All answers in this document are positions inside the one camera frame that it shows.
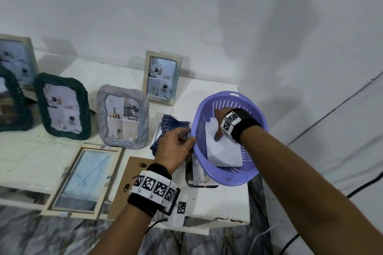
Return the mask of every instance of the silver twisted frame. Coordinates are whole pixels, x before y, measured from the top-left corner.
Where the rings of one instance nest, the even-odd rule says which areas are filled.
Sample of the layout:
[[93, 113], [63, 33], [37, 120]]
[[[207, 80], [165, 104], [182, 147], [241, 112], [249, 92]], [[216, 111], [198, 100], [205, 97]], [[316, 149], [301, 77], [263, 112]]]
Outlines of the silver twisted frame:
[[[108, 137], [108, 112], [105, 106], [105, 101], [108, 95], [132, 98], [133, 100], [138, 102], [138, 111], [140, 113], [140, 118], [138, 118], [138, 139], [136, 143], [128, 141], [118, 141]], [[149, 100], [142, 91], [137, 89], [125, 89], [106, 84], [98, 90], [96, 101], [100, 137], [106, 145], [123, 147], [128, 149], [141, 149], [145, 147], [147, 138], [149, 136]]]

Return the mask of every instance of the light wooden frame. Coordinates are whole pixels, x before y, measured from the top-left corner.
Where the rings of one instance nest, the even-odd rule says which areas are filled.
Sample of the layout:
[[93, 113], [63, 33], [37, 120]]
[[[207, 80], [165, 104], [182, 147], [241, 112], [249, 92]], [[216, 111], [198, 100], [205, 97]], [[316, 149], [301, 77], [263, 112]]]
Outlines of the light wooden frame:
[[[36, 57], [35, 57], [35, 52], [33, 50], [31, 38], [25, 37], [25, 36], [17, 36], [17, 35], [6, 35], [3, 33], [0, 33], [0, 40], [20, 41], [25, 45], [27, 57], [29, 59], [28, 62], [31, 64], [32, 69], [34, 70], [34, 73], [33, 73], [34, 78], [33, 79], [35, 79], [35, 77], [39, 73], [39, 69], [37, 66], [37, 61], [36, 61]], [[20, 87], [23, 90], [34, 90], [33, 82], [30, 85], [21, 85], [20, 84]]]
[[[173, 79], [172, 98], [169, 101], [166, 101], [165, 99], [161, 99], [161, 98], [155, 98], [155, 97], [149, 96], [147, 94], [147, 82], [148, 82], [148, 78], [149, 78], [150, 58], [151, 57], [159, 58], [159, 59], [167, 59], [167, 60], [170, 60], [170, 61], [177, 63], [176, 68], [175, 68], [175, 74], [174, 74], [175, 78]], [[175, 93], [177, 90], [178, 78], [180, 76], [181, 62], [182, 62], [182, 58], [180, 58], [180, 57], [167, 56], [165, 54], [160, 54], [160, 53], [156, 53], [153, 51], [146, 51], [144, 82], [142, 84], [142, 91], [146, 95], [146, 97], [148, 98], [149, 101], [158, 102], [158, 103], [167, 104], [167, 105], [174, 105], [174, 98], [175, 98]]]
[[[57, 198], [62, 192], [62, 188], [65, 186], [67, 179], [70, 177], [72, 170], [75, 168], [78, 158], [82, 154], [82, 151], [90, 150], [90, 151], [102, 151], [102, 152], [113, 152], [115, 154], [114, 160], [110, 167], [108, 177], [110, 180], [105, 184], [103, 190], [101, 191], [100, 196], [98, 197], [95, 209], [93, 212], [91, 211], [74, 211], [72, 209], [60, 209], [60, 210], [52, 210], [51, 207], [56, 202]], [[55, 191], [52, 195], [50, 195], [48, 201], [44, 205], [44, 208], [41, 211], [41, 215], [43, 216], [56, 216], [56, 217], [70, 217], [70, 218], [78, 218], [78, 219], [91, 219], [97, 220], [100, 216], [101, 208], [104, 204], [106, 195], [108, 193], [109, 187], [112, 185], [115, 171], [117, 169], [118, 162], [121, 158], [122, 148], [120, 147], [111, 147], [106, 145], [93, 145], [93, 144], [83, 144], [80, 146], [79, 151], [75, 155], [74, 159], [71, 161], [70, 165], [65, 169], [65, 173], [62, 175], [60, 182], [58, 183]]]

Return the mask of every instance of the dark green frame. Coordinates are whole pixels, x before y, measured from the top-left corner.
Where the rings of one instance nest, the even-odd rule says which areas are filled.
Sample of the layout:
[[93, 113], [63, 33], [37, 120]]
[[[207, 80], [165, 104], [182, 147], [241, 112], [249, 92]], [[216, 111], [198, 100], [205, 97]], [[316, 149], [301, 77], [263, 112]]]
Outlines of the dark green frame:
[[4, 78], [5, 86], [11, 93], [13, 103], [15, 104], [22, 120], [18, 124], [13, 125], [0, 125], [0, 132], [2, 131], [25, 131], [31, 129], [33, 126], [33, 117], [31, 110], [26, 105], [26, 99], [23, 91], [20, 88], [19, 82], [15, 74], [10, 70], [0, 66], [0, 77]]
[[[46, 83], [55, 86], [65, 86], [76, 92], [77, 102], [79, 103], [80, 107], [80, 123], [82, 127], [82, 131], [79, 134], [59, 131], [50, 126], [52, 121], [48, 112], [49, 105], [43, 91]], [[92, 124], [90, 122], [88, 92], [80, 81], [76, 80], [75, 78], [63, 78], [47, 73], [40, 73], [35, 78], [34, 84], [42, 124], [49, 134], [58, 137], [67, 137], [75, 140], [86, 140], [90, 137], [92, 133]]]

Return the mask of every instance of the wrist strap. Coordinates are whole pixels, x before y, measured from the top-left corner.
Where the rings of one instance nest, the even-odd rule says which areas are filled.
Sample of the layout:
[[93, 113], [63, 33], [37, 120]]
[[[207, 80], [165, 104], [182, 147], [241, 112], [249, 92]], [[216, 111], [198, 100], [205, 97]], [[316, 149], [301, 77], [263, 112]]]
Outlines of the wrist strap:
[[251, 127], [261, 125], [246, 110], [236, 108], [228, 111], [221, 123], [223, 133], [234, 143], [241, 144], [242, 132]]
[[166, 208], [173, 202], [176, 189], [177, 185], [167, 177], [154, 171], [141, 171], [136, 182], [132, 185], [131, 195], [127, 202], [153, 217], [160, 207]]

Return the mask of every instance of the hand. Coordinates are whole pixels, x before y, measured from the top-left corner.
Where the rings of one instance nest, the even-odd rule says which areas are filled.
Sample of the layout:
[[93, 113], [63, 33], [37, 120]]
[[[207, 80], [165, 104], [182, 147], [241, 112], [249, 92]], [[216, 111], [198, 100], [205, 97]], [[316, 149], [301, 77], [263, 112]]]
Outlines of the hand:
[[170, 175], [182, 165], [186, 155], [195, 144], [195, 137], [189, 139], [183, 134], [190, 132], [189, 128], [178, 127], [165, 133], [158, 141], [158, 149], [154, 162], [166, 167]]
[[214, 109], [214, 113], [215, 113], [215, 116], [217, 118], [217, 121], [218, 121], [218, 130], [216, 132], [216, 134], [214, 135], [214, 140], [215, 141], [219, 141], [222, 136], [223, 136], [223, 132], [221, 130], [221, 123], [222, 123], [222, 120], [223, 120], [223, 117], [230, 111], [230, 110], [233, 110], [235, 108], [231, 107], [231, 108], [228, 108], [228, 107], [224, 107], [222, 109]]

